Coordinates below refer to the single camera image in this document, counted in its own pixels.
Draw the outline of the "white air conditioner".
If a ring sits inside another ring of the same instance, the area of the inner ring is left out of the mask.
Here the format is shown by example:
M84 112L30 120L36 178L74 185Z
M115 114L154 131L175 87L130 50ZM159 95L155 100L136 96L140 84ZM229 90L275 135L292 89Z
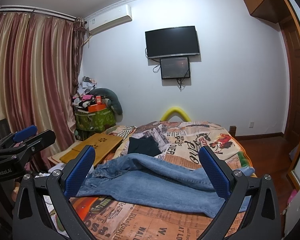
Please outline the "white air conditioner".
M132 11L128 4L110 9L98 15L91 15L87 19L88 37L101 33L105 30L132 21Z

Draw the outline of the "yellow foam tube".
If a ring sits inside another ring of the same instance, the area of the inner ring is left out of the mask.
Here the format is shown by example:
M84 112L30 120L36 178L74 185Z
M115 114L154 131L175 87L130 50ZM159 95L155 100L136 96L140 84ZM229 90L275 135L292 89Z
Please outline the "yellow foam tube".
M161 121L168 121L170 119L171 116L173 115L177 115L181 118L181 120L183 120L184 122L190 122L191 119L190 117L187 115L187 113L182 110L180 107L171 107L169 108L161 117Z

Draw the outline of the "orange box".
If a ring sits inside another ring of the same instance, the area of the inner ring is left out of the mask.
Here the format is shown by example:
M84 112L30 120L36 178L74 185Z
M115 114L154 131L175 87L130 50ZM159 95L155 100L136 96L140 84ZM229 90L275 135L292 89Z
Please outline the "orange box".
M106 109L106 107L107 106L105 103L90 105L90 106L88 106L88 112L94 113L94 112L102 111L102 110Z

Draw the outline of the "wall mounted black television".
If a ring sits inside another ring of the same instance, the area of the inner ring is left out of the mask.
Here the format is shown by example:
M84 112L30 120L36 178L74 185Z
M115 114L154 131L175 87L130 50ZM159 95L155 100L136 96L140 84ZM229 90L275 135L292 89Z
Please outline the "wall mounted black television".
M146 31L145 39L148 59L200 54L195 26Z

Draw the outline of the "wooden bed post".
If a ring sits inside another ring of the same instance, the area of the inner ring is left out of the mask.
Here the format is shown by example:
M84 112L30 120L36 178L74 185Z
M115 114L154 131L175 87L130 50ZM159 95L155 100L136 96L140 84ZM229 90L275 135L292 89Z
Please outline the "wooden bed post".
M236 136L236 130L237 130L237 127L232 125L229 127L229 134L232 136L232 137L235 137Z

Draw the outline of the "black folded garment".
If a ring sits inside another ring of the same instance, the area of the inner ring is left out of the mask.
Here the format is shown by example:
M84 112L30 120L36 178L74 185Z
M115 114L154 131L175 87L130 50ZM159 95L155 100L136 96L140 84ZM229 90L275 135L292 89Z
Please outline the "black folded garment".
M158 143L152 136L141 138L130 137L127 153L138 153L155 157L159 155L161 151L159 150Z

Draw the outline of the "blue denim jeans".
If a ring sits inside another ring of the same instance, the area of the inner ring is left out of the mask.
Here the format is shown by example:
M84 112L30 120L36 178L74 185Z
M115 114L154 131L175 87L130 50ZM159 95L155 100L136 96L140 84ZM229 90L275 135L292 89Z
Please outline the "blue denim jeans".
M111 196L119 202L214 218L225 200L202 167L196 170L132 153L98 165L78 197Z

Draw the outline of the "pink striped curtain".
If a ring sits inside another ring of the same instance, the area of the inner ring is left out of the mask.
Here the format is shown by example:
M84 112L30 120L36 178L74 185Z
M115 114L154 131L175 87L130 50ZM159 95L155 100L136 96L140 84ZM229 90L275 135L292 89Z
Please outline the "pink striped curtain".
M0 12L0 120L14 132L35 125L55 132L42 161L75 139L71 100L78 86L85 26L37 14Z

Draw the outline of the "small black wall monitor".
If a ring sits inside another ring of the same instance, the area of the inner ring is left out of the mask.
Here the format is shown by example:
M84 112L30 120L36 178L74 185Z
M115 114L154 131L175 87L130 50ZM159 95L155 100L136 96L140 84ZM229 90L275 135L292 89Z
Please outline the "small black wall monitor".
M190 78L190 62L188 57L167 57L160 59L161 79Z

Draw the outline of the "newspaper print bed blanket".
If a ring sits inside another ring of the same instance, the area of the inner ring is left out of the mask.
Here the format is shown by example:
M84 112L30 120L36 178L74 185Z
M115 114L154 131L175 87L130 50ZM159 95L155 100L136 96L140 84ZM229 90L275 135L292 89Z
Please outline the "newspaper print bed blanket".
M254 175L243 147L210 122L158 121L113 134L124 141L71 200L97 239L196 239L224 203L199 163L203 146Z

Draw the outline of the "green storage bag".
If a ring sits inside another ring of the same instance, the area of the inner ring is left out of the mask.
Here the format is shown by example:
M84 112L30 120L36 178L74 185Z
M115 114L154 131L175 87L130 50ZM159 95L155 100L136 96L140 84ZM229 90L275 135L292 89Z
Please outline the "green storage bag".
M75 137L81 141L116 125L115 114L109 108L93 113L76 112L75 120Z

